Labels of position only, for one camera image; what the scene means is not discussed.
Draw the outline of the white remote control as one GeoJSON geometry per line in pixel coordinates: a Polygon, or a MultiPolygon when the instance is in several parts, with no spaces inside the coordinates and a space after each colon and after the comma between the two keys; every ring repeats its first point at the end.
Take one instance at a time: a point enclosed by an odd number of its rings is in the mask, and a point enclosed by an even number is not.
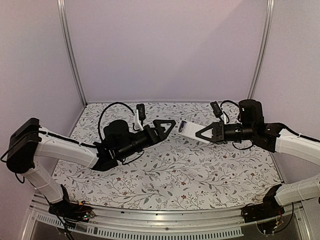
{"type": "Polygon", "coordinates": [[[196,140],[196,141],[199,141],[201,143],[210,144],[210,142],[204,141],[204,140],[196,137],[196,132],[201,127],[204,127],[203,125],[199,125],[199,124],[196,124],[196,123],[193,123],[190,121],[186,121],[186,120],[182,120],[182,121],[179,123],[178,130],[177,130],[177,133],[179,135],[196,140]],[[180,127],[180,124],[182,121],[186,122],[184,127],[180,127]]]}

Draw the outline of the dark purple battery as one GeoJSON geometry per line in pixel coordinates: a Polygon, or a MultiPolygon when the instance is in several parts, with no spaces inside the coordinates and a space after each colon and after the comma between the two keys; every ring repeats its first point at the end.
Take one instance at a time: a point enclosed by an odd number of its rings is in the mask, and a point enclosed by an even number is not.
{"type": "Polygon", "coordinates": [[[183,127],[186,125],[186,123],[187,123],[186,121],[182,121],[182,122],[180,123],[180,127],[183,128],[183,127]]]}

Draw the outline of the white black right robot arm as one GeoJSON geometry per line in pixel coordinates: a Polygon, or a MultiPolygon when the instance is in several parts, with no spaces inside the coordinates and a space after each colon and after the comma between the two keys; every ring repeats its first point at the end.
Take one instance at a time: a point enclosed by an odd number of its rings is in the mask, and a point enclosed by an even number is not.
{"type": "MultiPolygon", "coordinates": [[[[290,129],[283,123],[266,123],[262,104],[253,99],[238,103],[239,123],[225,124],[223,121],[200,129],[197,138],[213,144],[242,142],[249,140],[254,146],[271,153],[286,154],[319,165],[320,141],[290,129]]],[[[259,206],[262,218],[269,218],[279,206],[318,198],[320,196],[320,176],[314,175],[290,184],[272,187],[259,206]]]]}

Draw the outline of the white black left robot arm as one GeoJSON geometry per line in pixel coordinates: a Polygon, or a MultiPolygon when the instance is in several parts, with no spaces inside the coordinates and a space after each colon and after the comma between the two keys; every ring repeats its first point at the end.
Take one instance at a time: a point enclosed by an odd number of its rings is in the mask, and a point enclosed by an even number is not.
{"type": "Polygon", "coordinates": [[[146,148],[166,140],[176,125],[173,119],[155,119],[153,126],[142,125],[146,118],[142,103],[132,114],[133,131],[125,120],[114,120],[104,128],[97,128],[99,141],[92,144],[51,132],[32,117],[11,135],[8,149],[0,160],[12,173],[28,180],[63,217],[70,217],[75,210],[68,201],[68,193],[35,157],[55,158],[106,172],[119,164],[128,165],[130,156],[143,155],[146,148]]]}

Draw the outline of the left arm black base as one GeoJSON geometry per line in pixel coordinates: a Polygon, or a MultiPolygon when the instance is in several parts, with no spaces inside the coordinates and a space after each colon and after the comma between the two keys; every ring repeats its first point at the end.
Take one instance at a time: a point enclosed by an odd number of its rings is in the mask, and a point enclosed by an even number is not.
{"type": "Polygon", "coordinates": [[[49,201],[49,213],[58,217],[62,217],[71,222],[88,222],[95,216],[93,208],[86,205],[86,201],[72,202],[70,201],[67,189],[61,184],[62,200],[56,203],[49,201]]]}

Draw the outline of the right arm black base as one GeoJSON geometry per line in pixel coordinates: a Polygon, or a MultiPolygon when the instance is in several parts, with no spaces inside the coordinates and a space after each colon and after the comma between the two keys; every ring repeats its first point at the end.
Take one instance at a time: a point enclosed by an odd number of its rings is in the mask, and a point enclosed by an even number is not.
{"type": "Polygon", "coordinates": [[[249,203],[241,209],[241,216],[245,223],[258,222],[257,229],[264,235],[274,234],[281,223],[284,207],[275,199],[281,184],[271,187],[262,199],[262,203],[249,203]]]}

